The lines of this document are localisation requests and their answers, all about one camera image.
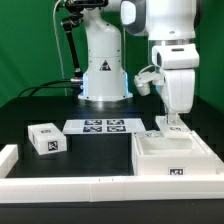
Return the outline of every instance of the cable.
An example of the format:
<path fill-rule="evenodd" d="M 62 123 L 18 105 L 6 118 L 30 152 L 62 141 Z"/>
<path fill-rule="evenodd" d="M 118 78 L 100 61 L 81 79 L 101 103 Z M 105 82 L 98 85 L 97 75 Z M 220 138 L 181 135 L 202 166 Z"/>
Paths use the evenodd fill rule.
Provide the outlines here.
<path fill-rule="evenodd" d="M 64 63 L 63 63 L 63 59 L 62 59 L 61 47 L 60 47 L 60 42 L 59 42 L 59 37 L 58 37 L 58 29 L 57 29 L 57 24 L 56 24 L 56 10 L 61 1 L 62 0 L 58 0 L 55 3 L 54 10 L 53 10 L 53 23 L 54 23 L 54 34 L 55 34 L 56 45 L 57 45 L 58 56 L 59 56 L 60 67 L 61 67 L 61 75 L 62 75 L 62 79 L 65 79 Z"/>
<path fill-rule="evenodd" d="M 19 95 L 17 97 L 21 97 L 23 93 L 31 90 L 31 89 L 38 89 L 37 91 L 39 91 L 40 89 L 63 89 L 63 88 L 72 88 L 74 87 L 73 85 L 72 86 L 42 86 L 42 87 L 30 87 L 30 88 L 27 88 L 27 89 L 24 89 L 22 92 L 19 93 Z"/>
<path fill-rule="evenodd" d="M 36 89 L 34 89 L 29 96 L 33 96 L 39 89 L 41 89 L 43 86 L 50 86 L 50 85 L 55 85 L 55 84 L 59 84 L 59 83 L 67 83 L 67 82 L 71 82 L 70 79 L 63 79 L 63 80 L 57 80 L 57 81 L 53 81 L 53 82 L 47 82 L 44 83 L 42 85 L 40 85 L 39 87 L 37 87 Z"/>
<path fill-rule="evenodd" d="M 149 69 L 149 68 L 151 68 L 151 67 L 155 67 L 155 65 L 149 65 L 149 66 L 143 68 L 143 69 L 138 73 L 138 75 L 140 75 L 141 73 L 143 73 L 144 71 L 146 71 L 147 69 Z"/>

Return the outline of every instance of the white block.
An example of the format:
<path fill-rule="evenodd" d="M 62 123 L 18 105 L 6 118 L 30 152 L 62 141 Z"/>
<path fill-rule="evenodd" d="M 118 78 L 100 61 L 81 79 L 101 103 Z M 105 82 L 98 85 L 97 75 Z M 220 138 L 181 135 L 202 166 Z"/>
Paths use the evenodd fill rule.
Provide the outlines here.
<path fill-rule="evenodd" d="M 89 201 L 89 178 L 16 178 L 0 181 L 0 203 Z"/>
<path fill-rule="evenodd" d="M 90 201 L 123 201 L 124 177 L 96 177 L 90 179 Z"/>
<path fill-rule="evenodd" d="M 0 152 L 0 178 L 5 178 L 18 160 L 17 145 L 7 145 Z"/>
<path fill-rule="evenodd" d="M 126 177 L 124 201 L 224 197 L 223 175 Z"/>
<path fill-rule="evenodd" d="M 39 155 L 67 150 L 66 137 L 52 123 L 28 126 L 28 134 Z"/>

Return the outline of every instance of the black cable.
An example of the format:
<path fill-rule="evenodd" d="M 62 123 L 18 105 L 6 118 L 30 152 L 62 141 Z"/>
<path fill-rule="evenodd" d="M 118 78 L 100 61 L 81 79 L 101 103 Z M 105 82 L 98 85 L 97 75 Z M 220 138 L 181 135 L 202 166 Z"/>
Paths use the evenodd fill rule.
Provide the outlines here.
<path fill-rule="evenodd" d="M 34 89 L 36 90 L 35 93 L 41 89 L 63 89 L 63 88 L 73 88 L 75 87 L 74 85 L 72 86 L 37 86 L 37 87 L 30 87 L 30 88 L 27 88 L 27 89 L 24 89 L 22 92 L 19 93 L 19 95 L 17 97 L 21 97 L 21 95 L 31 89 Z"/>
<path fill-rule="evenodd" d="M 62 80 L 44 83 L 44 84 L 40 85 L 39 87 L 34 88 L 34 90 L 29 94 L 29 96 L 33 96 L 43 86 L 50 86 L 50 85 L 55 85 L 55 84 L 59 84 L 59 83 L 67 83 L 67 82 L 71 82 L 71 80 L 70 79 L 62 79 Z"/>

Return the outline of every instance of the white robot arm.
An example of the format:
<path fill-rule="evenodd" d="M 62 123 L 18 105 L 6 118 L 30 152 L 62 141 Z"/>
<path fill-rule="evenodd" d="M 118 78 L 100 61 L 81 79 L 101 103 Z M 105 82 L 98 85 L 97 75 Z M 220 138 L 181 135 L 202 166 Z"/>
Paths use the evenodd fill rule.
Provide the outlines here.
<path fill-rule="evenodd" d="M 197 0 L 123 0 L 121 20 L 132 35 L 148 35 L 153 41 L 152 62 L 155 72 L 140 72 L 135 84 L 140 94 L 150 93 L 153 81 L 171 119 L 178 123 L 178 113 L 191 110 L 194 96 L 195 72 L 199 55 L 195 44 Z"/>
<path fill-rule="evenodd" d="M 89 63 L 83 74 L 83 92 L 78 96 L 81 103 L 113 107 L 132 98 L 127 74 L 122 68 L 120 31 L 101 17 L 102 9 L 119 11 L 120 4 L 121 0 L 65 0 L 65 7 L 70 12 L 63 22 L 66 34 L 67 28 L 71 33 L 71 27 L 83 23 L 87 35 Z"/>

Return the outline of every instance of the black label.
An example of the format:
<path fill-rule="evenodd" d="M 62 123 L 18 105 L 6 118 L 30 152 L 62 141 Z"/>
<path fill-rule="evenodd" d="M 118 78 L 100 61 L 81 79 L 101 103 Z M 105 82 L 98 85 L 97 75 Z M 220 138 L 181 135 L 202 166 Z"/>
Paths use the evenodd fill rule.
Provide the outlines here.
<path fill-rule="evenodd" d="M 48 151 L 55 151 L 58 150 L 58 142 L 53 141 L 53 142 L 48 142 Z"/>
<path fill-rule="evenodd" d="M 101 66 L 100 71 L 111 71 L 111 68 L 106 60 L 104 61 L 103 65 Z"/>
<path fill-rule="evenodd" d="M 51 133 L 51 130 L 43 130 L 41 133 L 46 134 L 46 133 Z"/>
<path fill-rule="evenodd" d="M 102 125 L 102 120 L 86 120 L 84 125 Z"/>
<path fill-rule="evenodd" d="M 126 132 L 125 126 L 107 126 L 107 132 Z"/>
<path fill-rule="evenodd" d="M 91 127 L 84 127 L 83 132 L 102 132 L 102 127 L 98 126 L 91 126 Z"/>
<path fill-rule="evenodd" d="M 107 125 L 124 125 L 124 120 L 107 120 Z"/>
<path fill-rule="evenodd" d="M 181 176 L 184 175 L 184 168 L 170 168 L 169 174 L 171 176 Z"/>

